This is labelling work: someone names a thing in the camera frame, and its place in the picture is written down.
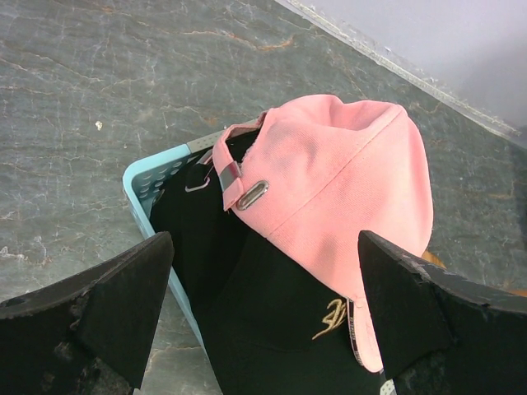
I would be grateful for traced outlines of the plain pink cap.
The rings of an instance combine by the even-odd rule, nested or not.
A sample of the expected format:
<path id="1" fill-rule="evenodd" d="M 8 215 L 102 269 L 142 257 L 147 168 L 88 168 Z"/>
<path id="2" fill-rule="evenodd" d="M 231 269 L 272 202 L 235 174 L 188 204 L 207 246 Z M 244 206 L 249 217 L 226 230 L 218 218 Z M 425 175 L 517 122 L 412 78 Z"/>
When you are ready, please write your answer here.
<path id="1" fill-rule="evenodd" d="M 212 162 L 224 208 L 347 301 L 355 357 L 380 372 L 358 235 L 421 256 L 433 224 L 425 147 L 405 108 L 302 96 L 230 126 Z"/>

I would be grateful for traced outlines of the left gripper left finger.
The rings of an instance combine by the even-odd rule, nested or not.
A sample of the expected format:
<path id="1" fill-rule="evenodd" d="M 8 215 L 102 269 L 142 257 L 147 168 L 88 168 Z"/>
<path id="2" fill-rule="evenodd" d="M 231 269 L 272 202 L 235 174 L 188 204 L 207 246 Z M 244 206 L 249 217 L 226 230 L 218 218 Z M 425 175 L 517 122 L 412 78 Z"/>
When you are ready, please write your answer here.
<path id="1" fill-rule="evenodd" d="M 132 394 L 142 386 L 174 248 L 161 232 L 1 303 L 3 394 Z"/>

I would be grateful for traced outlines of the wooden hat stand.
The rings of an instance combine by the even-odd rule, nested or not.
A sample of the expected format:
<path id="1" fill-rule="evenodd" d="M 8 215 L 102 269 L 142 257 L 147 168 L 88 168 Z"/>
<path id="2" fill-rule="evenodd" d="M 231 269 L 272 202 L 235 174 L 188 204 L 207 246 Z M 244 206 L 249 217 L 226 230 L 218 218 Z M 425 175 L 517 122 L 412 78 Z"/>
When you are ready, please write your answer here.
<path id="1" fill-rule="evenodd" d="M 432 263 L 438 267 L 441 267 L 443 269 L 447 269 L 447 267 L 445 266 L 445 264 L 433 253 L 431 253 L 430 251 L 426 250 L 422 256 L 421 256 L 421 259 L 425 260 L 425 261 L 428 261 L 429 263 Z M 514 294 L 514 295 L 519 295 L 519 296 L 523 296 L 523 297 L 526 297 L 527 296 L 527 290 L 507 290 L 507 292 L 511 293 L 511 294 Z"/>

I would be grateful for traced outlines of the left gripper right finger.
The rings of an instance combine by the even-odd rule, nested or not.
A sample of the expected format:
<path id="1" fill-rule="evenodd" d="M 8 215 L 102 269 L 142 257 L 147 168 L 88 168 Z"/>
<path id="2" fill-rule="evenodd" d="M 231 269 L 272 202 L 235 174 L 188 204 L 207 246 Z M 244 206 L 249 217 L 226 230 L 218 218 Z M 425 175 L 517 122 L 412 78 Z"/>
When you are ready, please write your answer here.
<path id="1" fill-rule="evenodd" d="M 526 298 L 428 263 L 371 231 L 361 274 L 398 394 L 524 394 Z"/>

